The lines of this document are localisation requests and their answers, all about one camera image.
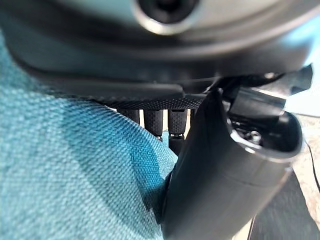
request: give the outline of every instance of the teal fabric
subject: teal fabric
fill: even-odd
[[[0,36],[0,239],[162,239],[176,160],[133,121],[22,72]]]

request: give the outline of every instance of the black cable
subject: black cable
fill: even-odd
[[[310,145],[307,143],[306,140],[304,140],[304,141],[305,141],[305,144],[307,145],[307,147],[308,147],[308,149],[309,149],[309,152],[310,152],[311,161],[312,161],[312,169],[313,169],[314,180],[315,180],[316,186],[317,186],[317,188],[318,188],[318,191],[319,191],[319,193],[320,193],[320,185],[319,185],[318,178],[317,178],[317,174],[316,174],[314,156],[313,156],[313,154],[312,154]]]

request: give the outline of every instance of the screw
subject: screw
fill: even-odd
[[[261,134],[257,131],[248,132],[244,137],[246,140],[256,145],[259,145],[262,139]]]

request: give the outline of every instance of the black plastic housing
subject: black plastic housing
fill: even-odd
[[[302,147],[298,120],[287,112],[282,118],[263,133],[265,146],[255,145],[233,129],[220,93],[208,95],[169,181],[165,239],[229,240],[262,210],[286,181]]]

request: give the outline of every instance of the gray surface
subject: gray surface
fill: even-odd
[[[319,240],[298,179],[292,174],[283,189],[257,215],[250,240]]]

